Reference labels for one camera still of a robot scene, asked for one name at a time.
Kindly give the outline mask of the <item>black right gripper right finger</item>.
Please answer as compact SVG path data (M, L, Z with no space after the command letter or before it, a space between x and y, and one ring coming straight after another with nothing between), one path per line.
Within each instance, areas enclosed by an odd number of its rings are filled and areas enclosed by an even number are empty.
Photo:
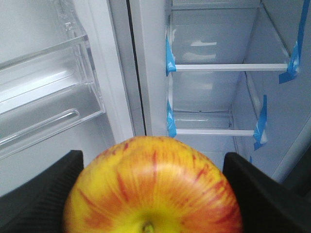
M311 204L265 175L235 152L225 155L223 174L241 210L245 233L309 233Z

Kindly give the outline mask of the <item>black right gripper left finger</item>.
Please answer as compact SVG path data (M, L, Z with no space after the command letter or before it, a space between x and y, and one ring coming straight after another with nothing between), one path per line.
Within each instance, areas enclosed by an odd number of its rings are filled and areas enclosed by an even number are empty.
M71 150L49 168L0 198L2 233L60 233L64 204L84 168Z

